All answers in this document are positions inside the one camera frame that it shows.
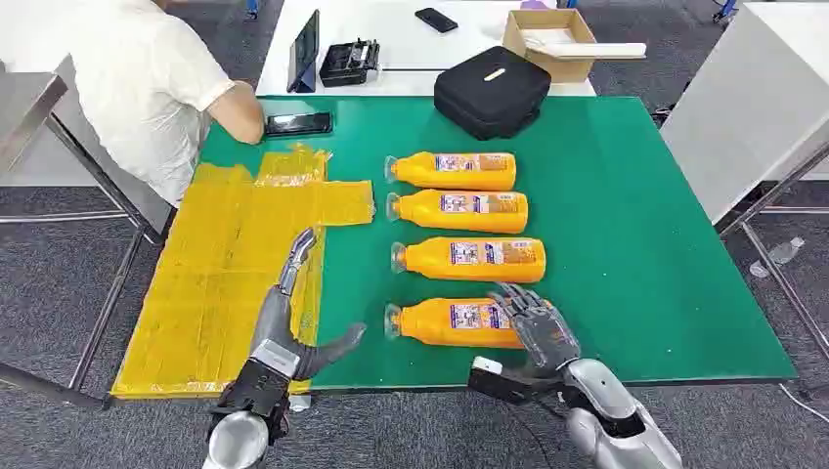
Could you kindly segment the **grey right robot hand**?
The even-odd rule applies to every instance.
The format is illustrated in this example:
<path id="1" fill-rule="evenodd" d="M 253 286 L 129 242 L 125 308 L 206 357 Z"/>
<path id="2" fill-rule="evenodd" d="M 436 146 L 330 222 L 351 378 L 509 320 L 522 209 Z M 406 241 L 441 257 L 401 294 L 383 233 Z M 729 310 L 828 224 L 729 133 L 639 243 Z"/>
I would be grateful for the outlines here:
<path id="1" fill-rule="evenodd" d="M 519 375 L 552 379 L 581 357 L 578 339 L 550 301 L 516 283 L 498 282 L 497 286 L 500 290 L 490 291 L 488 297 L 506 314 L 527 355 Z"/>

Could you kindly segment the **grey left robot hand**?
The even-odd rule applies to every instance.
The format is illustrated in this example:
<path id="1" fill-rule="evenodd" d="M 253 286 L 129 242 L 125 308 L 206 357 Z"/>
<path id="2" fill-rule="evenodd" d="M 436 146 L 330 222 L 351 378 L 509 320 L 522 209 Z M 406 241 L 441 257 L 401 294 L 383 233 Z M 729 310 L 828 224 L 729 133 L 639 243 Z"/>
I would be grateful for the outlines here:
<path id="1" fill-rule="evenodd" d="M 263 358 L 267 354 L 279 356 L 280 361 L 274 368 L 297 381 L 316 376 L 324 367 L 356 349 L 367 329 L 364 323 L 355 322 L 343 336 L 321 346 L 305 344 L 291 331 L 293 288 L 315 243 L 316 235 L 311 228 L 294 239 L 278 281 L 266 293 L 250 346 L 254 358 Z"/>

